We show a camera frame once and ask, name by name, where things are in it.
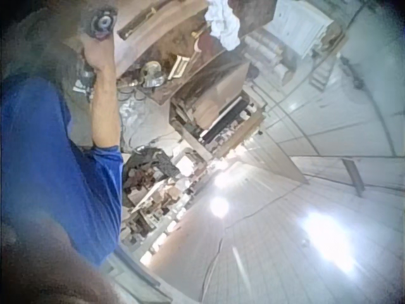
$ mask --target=white cloth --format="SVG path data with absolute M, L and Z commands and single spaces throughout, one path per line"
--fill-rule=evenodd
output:
M 228 0 L 208 0 L 205 20 L 211 22 L 211 36 L 218 38 L 225 49 L 231 51 L 240 44 L 240 22 L 228 5 Z

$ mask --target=wooden shelf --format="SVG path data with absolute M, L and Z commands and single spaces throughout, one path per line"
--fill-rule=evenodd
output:
M 142 24 L 127 40 L 116 33 L 142 10 L 159 1 L 121 0 L 118 4 L 118 19 L 115 30 L 115 63 L 117 78 L 137 61 L 148 48 L 184 20 L 207 7 L 206 0 L 173 0 Z
M 246 62 L 247 59 L 236 51 L 220 53 L 193 75 L 193 81 L 187 82 L 174 93 L 171 101 L 183 104 L 184 110 L 189 110 L 206 91 Z
M 239 36 L 243 38 L 253 30 L 267 24 L 273 19 L 276 0 L 255 0 L 246 3 L 245 0 L 230 0 L 230 6 L 240 20 Z M 142 65 L 147 61 L 157 60 L 163 63 L 168 59 L 169 53 L 191 57 L 194 52 L 195 39 L 191 36 L 193 31 L 200 29 L 204 23 L 205 11 L 192 16 L 178 24 L 167 32 L 159 41 L 151 46 L 135 64 Z M 222 54 L 225 49 L 218 39 L 212 38 L 212 46 L 208 51 L 199 53 L 194 62 L 190 63 L 179 79 L 172 79 L 155 88 L 153 91 L 143 90 L 146 95 L 155 100 L 159 105 L 171 99 L 184 84 L 193 79 L 196 73 L 200 72 L 211 61 Z

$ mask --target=white wall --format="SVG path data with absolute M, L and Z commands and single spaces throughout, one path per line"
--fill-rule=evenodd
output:
M 261 136 L 255 134 L 244 143 L 244 146 L 247 151 L 239 158 L 243 162 L 270 170 L 293 181 L 306 182 L 305 176 L 296 164 L 267 133 Z
M 360 7 L 359 1 L 311 2 L 346 25 Z M 328 8 L 326 3 L 336 3 L 339 9 Z M 361 167 L 365 183 L 404 187 L 405 42 L 401 24 L 388 6 L 376 13 L 365 7 L 347 32 L 349 40 L 341 53 L 363 77 L 365 91 L 353 88 L 339 64 L 325 92 L 317 91 L 304 80 L 312 69 L 310 58 L 298 64 L 287 85 L 275 85 L 262 69 L 247 90 L 268 103 L 263 128 L 287 155 L 294 156 L 303 173 L 313 174 L 322 167 L 328 178 L 349 181 L 333 165 L 328 171 L 325 163 L 341 166 L 342 157 L 351 157 Z

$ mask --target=hand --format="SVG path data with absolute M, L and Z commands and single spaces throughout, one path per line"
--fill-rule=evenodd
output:
M 84 56 L 89 65 L 96 72 L 114 72 L 114 35 L 111 34 L 103 41 L 91 38 L 87 34 L 82 34 L 80 40 L 84 47 Z

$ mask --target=white tile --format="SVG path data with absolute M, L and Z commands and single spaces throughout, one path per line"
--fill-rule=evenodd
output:
M 363 204 L 359 211 L 392 229 L 396 229 L 398 223 L 402 220 L 402 212 L 400 210 L 389 208 L 373 201 Z
M 365 184 L 398 189 L 405 187 L 403 158 L 355 158 L 354 161 Z
M 398 259 L 391 252 L 385 250 L 378 258 L 380 263 L 376 263 L 374 268 L 378 271 L 386 280 L 395 284 L 403 281 L 404 269 L 398 267 L 402 260 Z
M 404 260 L 404 235 L 403 232 L 392 231 L 386 249 L 397 258 Z
M 385 117 L 385 123 L 387 124 L 388 131 L 390 133 L 392 142 L 394 144 L 395 152 L 397 156 L 404 156 L 405 154 L 405 116 L 395 115 L 391 117 Z
M 377 116 L 364 93 L 353 89 L 351 83 L 338 82 L 293 112 L 291 118 L 311 135 L 374 120 Z
M 260 128 L 265 130 L 271 127 L 270 113 L 264 112 L 263 115 L 265 116 L 265 119 L 261 123 Z
M 296 156 L 291 160 L 304 174 L 351 184 L 350 176 L 340 158 Z
M 373 265 L 383 251 L 383 247 L 361 234 L 351 238 L 351 246 L 353 258 L 360 265 Z
M 271 137 L 276 141 L 287 141 L 289 139 L 300 138 L 302 133 L 288 117 L 277 122 L 273 127 L 268 129 Z
M 378 13 L 364 9 L 356 20 L 356 26 L 352 26 L 347 35 L 350 39 L 342 48 L 344 56 L 350 56 L 354 63 L 371 61 L 371 55 L 378 55 L 382 47 L 388 46 L 389 42 L 402 34 L 403 26 L 395 16 L 392 9 L 380 9 Z
M 271 84 L 266 75 L 261 73 L 254 80 L 254 83 L 257 84 L 264 92 L 266 92 L 276 103 L 283 100 L 284 94 Z
M 362 193 L 364 199 L 375 201 L 400 211 L 404 210 L 404 195 L 398 191 L 387 191 L 377 187 L 367 187 Z
M 271 99 L 260 94 L 259 90 L 253 89 L 250 85 L 244 85 L 243 90 L 258 103 L 265 103 L 268 105 L 268 108 L 275 106 L 275 103 Z
M 302 85 L 298 90 L 294 91 L 285 101 L 280 103 L 280 106 L 290 114 L 293 111 L 306 106 L 308 103 L 319 99 L 321 92 L 316 90 L 311 85 Z
M 309 137 L 321 155 L 390 156 L 380 122 L 371 122 Z
M 405 100 L 405 45 L 403 34 L 398 35 L 378 52 L 370 56 L 372 65 L 364 61 L 364 81 L 383 115 L 404 110 Z
M 285 113 L 279 108 L 276 107 L 274 109 L 272 109 L 272 111 L 269 111 L 267 113 L 267 124 L 269 126 L 274 125 L 275 123 L 277 123 L 278 121 L 280 121 L 283 117 L 285 117 Z
M 306 138 L 301 137 L 291 141 L 281 142 L 280 147 L 288 155 L 317 155 L 313 147 L 309 144 Z

